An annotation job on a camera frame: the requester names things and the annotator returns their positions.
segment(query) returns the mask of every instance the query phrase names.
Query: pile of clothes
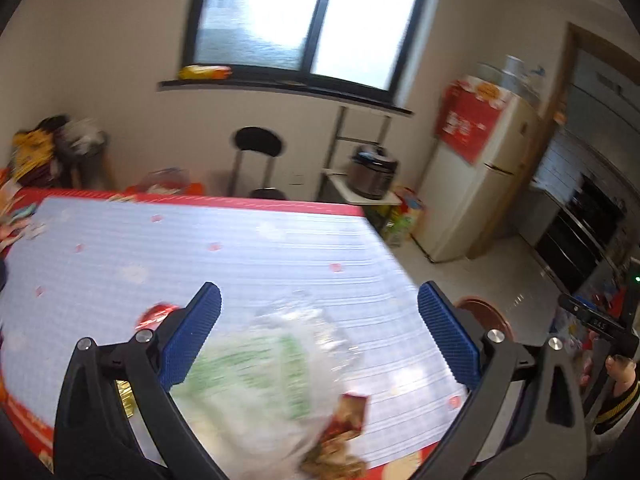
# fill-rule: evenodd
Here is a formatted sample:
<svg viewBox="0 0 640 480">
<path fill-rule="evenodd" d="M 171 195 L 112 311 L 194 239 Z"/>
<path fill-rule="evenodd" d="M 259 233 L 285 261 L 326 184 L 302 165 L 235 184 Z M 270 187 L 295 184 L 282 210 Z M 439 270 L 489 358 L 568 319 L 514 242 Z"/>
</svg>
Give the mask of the pile of clothes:
<svg viewBox="0 0 640 480">
<path fill-rule="evenodd" d="M 92 120 L 49 117 L 34 130 L 14 135 L 10 176 L 22 186 L 74 187 L 72 170 L 101 155 L 106 143 L 106 134 Z"/>
</svg>

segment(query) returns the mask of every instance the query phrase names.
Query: window frame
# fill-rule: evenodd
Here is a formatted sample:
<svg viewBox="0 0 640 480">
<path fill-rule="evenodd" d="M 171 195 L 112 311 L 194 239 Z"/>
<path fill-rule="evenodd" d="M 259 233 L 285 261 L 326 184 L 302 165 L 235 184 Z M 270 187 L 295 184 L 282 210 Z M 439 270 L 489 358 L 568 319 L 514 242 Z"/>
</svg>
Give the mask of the window frame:
<svg viewBox="0 0 640 480">
<path fill-rule="evenodd" d="M 316 0 L 316 7 L 311 17 L 309 30 L 306 36 L 300 70 L 290 70 L 284 68 L 273 68 L 266 66 L 232 64 L 232 75 L 229 81 L 243 82 L 273 82 L 274 85 L 282 85 L 283 82 L 291 83 L 293 86 L 299 85 L 301 91 L 305 88 L 316 88 L 337 92 L 344 95 L 353 95 L 386 104 L 393 104 L 398 92 L 398 86 L 402 73 L 406 66 L 409 53 L 415 40 L 417 26 L 422 16 L 422 10 L 426 0 L 414 0 L 409 22 L 404 34 L 404 40 L 396 58 L 396 66 L 392 73 L 388 90 L 375 88 L 372 86 L 339 79 L 330 76 L 311 73 L 313 59 L 318 49 L 318 40 L 322 30 L 322 23 L 326 15 L 329 0 Z M 182 44 L 181 67 L 189 65 L 205 65 L 205 63 L 194 62 L 196 36 L 198 24 L 204 0 L 191 0 L 190 10 L 187 17 L 186 30 Z"/>
</svg>

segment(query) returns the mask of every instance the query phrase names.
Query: metal screw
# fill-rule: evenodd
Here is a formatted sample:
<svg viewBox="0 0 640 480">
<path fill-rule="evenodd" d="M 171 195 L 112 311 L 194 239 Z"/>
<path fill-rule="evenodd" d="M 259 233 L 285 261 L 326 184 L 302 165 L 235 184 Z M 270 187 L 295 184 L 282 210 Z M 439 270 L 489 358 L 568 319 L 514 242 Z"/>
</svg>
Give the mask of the metal screw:
<svg viewBox="0 0 640 480">
<path fill-rule="evenodd" d="M 83 337 L 80 341 L 78 341 L 76 347 L 78 347 L 78 350 L 88 350 L 89 348 L 91 348 L 91 340 L 88 337 Z"/>
<path fill-rule="evenodd" d="M 494 343 L 501 343 L 504 341 L 504 334 L 496 328 L 489 330 L 486 336 Z"/>
<path fill-rule="evenodd" d="M 149 330 L 148 328 L 143 328 L 142 330 L 139 330 L 138 332 L 136 332 L 136 341 L 139 343 L 148 343 L 149 341 L 151 341 L 151 338 L 154 336 L 154 333 L 152 330 Z"/>
<path fill-rule="evenodd" d="M 552 337 L 549 340 L 549 346 L 554 350 L 562 350 L 562 341 L 560 341 L 557 337 Z"/>
</svg>

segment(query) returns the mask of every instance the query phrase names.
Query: table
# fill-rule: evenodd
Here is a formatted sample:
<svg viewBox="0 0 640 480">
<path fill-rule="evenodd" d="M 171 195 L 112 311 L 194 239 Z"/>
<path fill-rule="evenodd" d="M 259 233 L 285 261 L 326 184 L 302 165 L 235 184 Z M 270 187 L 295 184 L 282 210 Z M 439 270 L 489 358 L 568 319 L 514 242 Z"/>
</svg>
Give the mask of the table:
<svg viewBox="0 0 640 480">
<path fill-rule="evenodd" d="M 386 227 L 393 207 L 402 203 L 392 191 L 387 191 L 379 200 L 366 198 L 353 192 L 347 186 L 347 175 L 340 171 L 322 170 L 322 178 L 321 193 L 319 195 L 319 199 L 322 202 L 360 206 L 363 208 L 367 220 L 379 233 Z"/>
<path fill-rule="evenodd" d="M 142 194 L 142 203 L 107 203 L 113 193 L 20 193 L 17 206 L 47 198 L 35 216 L 47 231 L 18 241 L 6 259 L 0 365 L 7 412 L 23 431 L 35 426 L 41 451 L 50 446 L 75 342 L 87 335 L 98 344 L 127 340 L 142 312 L 164 301 L 184 305 L 204 281 L 223 295 L 212 335 L 240 329 L 269 302 L 303 289 L 359 346 L 362 357 L 346 384 L 370 399 L 366 431 L 351 449 L 375 468 L 371 475 L 408 454 L 419 463 L 462 406 L 465 389 L 422 323 L 414 284 L 359 208 Z"/>
</svg>

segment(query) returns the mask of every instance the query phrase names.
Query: window sill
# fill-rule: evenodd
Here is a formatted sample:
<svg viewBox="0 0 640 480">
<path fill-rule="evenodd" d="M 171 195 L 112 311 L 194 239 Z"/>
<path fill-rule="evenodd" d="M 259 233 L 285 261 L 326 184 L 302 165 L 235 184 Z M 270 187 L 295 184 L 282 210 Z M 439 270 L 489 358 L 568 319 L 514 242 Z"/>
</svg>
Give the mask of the window sill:
<svg viewBox="0 0 640 480">
<path fill-rule="evenodd" d="M 330 99 L 345 104 L 353 104 L 373 108 L 383 112 L 392 113 L 404 117 L 410 117 L 414 113 L 411 110 L 397 107 L 391 103 L 385 103 L 366 97 L 359 97 L 353 94 L 338 92 L 335 90 L 327 90 L 313 86 L 306 86 L 296 83 L 287 83 L 282 81 L 245 81 L 245 80 L 207 80 L 207 79 L 175 79 L 169 81 L 161 81 L 158 83 L 159 91 L 166 90 L 201 90 L 212 88 L 231 88 L 241 90 L 253 90 L 262 92 L 279 92 L 283 94 L 296 94 L 303 96 L 319 97 L 321 99 Z"/>
</svg>

